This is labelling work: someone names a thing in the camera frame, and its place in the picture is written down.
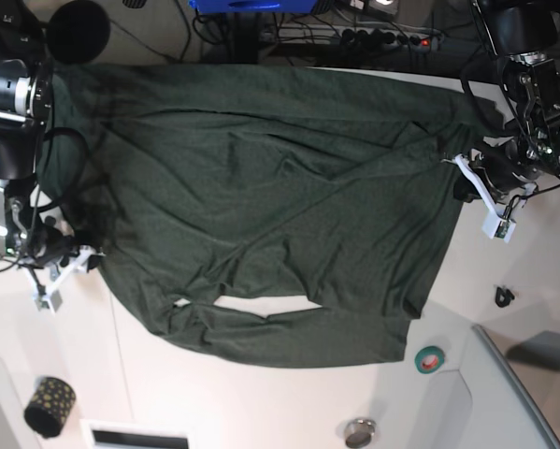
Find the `white slotted tray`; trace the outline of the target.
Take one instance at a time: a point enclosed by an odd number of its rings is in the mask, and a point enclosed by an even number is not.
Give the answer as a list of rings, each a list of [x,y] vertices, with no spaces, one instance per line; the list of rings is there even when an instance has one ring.
[[[82,419],[89,448],[154,449],[191,447],[189,434],[170,427]]]

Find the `green tape roll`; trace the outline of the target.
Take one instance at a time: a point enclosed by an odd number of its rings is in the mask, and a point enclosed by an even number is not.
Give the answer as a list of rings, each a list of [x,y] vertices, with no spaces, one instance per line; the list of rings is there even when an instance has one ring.
[[[421,374],[431,374],[445,363],[446,354],[438,346],[431,345],[421,349],[414,358],[415,368]]]

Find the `blue box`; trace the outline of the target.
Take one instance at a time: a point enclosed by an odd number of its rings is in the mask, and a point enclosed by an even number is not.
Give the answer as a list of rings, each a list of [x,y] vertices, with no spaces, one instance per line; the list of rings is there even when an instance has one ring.
[[[310,13],[315,0],[190,0],[190,7],[202,14],[239,12]]]

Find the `black round stand base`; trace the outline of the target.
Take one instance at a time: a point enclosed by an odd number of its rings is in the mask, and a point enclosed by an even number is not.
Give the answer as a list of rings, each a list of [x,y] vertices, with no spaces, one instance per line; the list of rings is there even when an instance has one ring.
[[[109,16],[94,1],[71,1],[53,13],[45,35],[48,50],[57,62],[88,64],[108,45],[111,35]]]

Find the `small metal tin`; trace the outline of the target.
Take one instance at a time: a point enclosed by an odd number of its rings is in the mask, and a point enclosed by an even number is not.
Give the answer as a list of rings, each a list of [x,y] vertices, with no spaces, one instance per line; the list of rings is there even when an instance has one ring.
[[[347,448],[361,449],[369,446],[376,433],[376,422],[359,417],[349,421],[344,428],[343,437]]]

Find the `power strip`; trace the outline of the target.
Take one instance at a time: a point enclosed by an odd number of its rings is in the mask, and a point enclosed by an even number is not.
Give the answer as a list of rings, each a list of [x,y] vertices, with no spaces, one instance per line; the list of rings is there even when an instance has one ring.
[[[280,44],[333,45],[365,51],[400,49],[436,51],[446,37],[435,29],[396,29],[394,27],[343,27],[288,24],[262,37]]]

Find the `black yellow-dotted cup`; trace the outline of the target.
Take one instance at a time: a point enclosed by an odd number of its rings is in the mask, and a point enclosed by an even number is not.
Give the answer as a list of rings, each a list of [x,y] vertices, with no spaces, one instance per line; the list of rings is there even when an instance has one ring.
[[[67,382],[43,377],[23,411],[23,419],[42,438],[56,438],[62,433],[76,401],[77,395]]]

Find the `dark green t-shirt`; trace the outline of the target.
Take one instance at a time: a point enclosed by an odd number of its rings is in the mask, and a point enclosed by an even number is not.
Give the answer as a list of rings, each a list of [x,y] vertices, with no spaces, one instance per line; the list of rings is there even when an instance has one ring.
[[[488,136],[459,93],[333,70],[75,65],[53,77],[41,174],[152,335],[241,364],[404,358]]]

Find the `small black clip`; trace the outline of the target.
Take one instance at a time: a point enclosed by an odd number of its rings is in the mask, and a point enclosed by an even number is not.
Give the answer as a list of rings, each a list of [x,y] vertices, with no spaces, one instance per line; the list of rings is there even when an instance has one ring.
[[[516,299],[517,292],[505,285],[495,287],[494,303],[499,309],[505,309]]]

